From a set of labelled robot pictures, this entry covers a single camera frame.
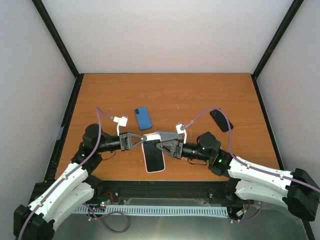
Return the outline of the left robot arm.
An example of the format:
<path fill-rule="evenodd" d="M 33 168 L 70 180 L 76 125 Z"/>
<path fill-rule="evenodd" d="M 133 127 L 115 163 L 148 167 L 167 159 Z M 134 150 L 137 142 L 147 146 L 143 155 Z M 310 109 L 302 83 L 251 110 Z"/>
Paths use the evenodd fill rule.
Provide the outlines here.
<path fill-rule="evenodd" d="M 145 135 L 125 132 L 111 136 L 99 124 L 89 125 L 79 149 L 61 176 L 28 206 L 14 211 L 13 234 L 18 240 L 51 240 L 58 227 L 78 207 L 103 198 L 102 180 L 93 171 L 103 152 L 128 151 L 147 140 Z"/>

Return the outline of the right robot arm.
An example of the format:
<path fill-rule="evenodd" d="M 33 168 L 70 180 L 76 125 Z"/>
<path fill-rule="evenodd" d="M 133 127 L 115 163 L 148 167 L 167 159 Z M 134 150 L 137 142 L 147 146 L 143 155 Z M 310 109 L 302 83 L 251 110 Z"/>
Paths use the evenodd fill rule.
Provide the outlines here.
<path fill-rule="evenodd" d="M 278 205 L 303 221 L 316 219 L 320 188 L 303 169 L 288 171 L 250 162 L 224 151 L 210 132 L 200 135 L 196 143 L 173 139 L 156 147 L 172 158 L 207 162 L 213 174 L 229 178 L 231 186 L 225 190 L 228 198 Z"/>

